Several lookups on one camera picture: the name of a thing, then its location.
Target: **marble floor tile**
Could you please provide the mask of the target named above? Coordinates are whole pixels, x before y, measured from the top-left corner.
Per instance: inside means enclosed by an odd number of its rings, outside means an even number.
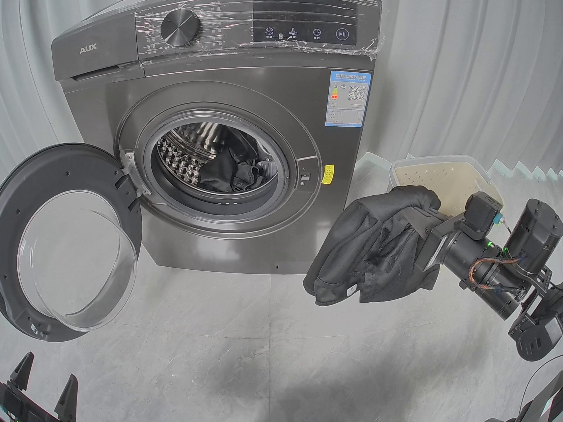
[[[116,322],[185,334],[267,338],[267,275],[157,266],[143,248],[137,279]]]
[[[2,381],[32,350],[29,395],[52,411],[69,374],[76,375],[81,421],[248,422],[268,413],[268,339],[193,336],[115,322],[62,344],[17,337],[18,348],[2,359]]]
[[[274,339],[270,361],[270,422],[506,420],[538,367],[517,355],[503,322],[487,312],[379,333]],[[546,371],[541,387],[555,373]]]
[[[529,198],[563,215],[563,179],[490,174],[510,227]],[[388,183],[384,168],[359,163],[348,203]],[[503,245],[508,231],[490,238]],[[548,265],[563,281],[563,244]],[[164,268],[143,249],[130,301],[98,330],[50,344],[0,318],[0,380],[31,350],[29,394],[53,410],[75,374],[84,422],[481,422],[515,417],[543,363],[517,355],[515,314],[501,320],[446,269],[431,292],[329,307],[302,279]],[[546,359],[561,353],[563,343]],[[526,400],[562,368],[563,358],[543,368]]]

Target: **door hinge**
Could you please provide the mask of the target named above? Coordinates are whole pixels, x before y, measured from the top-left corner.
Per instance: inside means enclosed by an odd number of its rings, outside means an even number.
[[[137,166],[135,165],[135,153],[130,151],[125,153],[124,156],[124,167],[121,171],[125,175],[129,175],[131,177],[131,181],[133,182],[135,188],[137,189],[137,197],[139,198],[141,195],[150,195],[150,190],[145,186],[141,176],[139,175]]]

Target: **rotary knob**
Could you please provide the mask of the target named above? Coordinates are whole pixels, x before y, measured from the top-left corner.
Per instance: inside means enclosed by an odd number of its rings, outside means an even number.
[[[199,18],[192,11],[180,8],[166,15],[160,25],[160,35],[166,44],[181,47],[193,41],[200,28]]]

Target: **energy label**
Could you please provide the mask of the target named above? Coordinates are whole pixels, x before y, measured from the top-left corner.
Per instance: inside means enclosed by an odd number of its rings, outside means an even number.
[[[325,126],[361,127],[371,80],[371,74],[332,70]]]

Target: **plastic basket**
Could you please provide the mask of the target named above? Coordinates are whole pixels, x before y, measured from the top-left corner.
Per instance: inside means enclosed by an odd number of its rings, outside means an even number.
[[[469,196],[479,191],[504,205],[489,174],[471,156],[400,159],[391,165],[389,177],[389,190],[395,186],[420,185],[434,191],[442,202],[440,212],[448,216],[463,213]]]

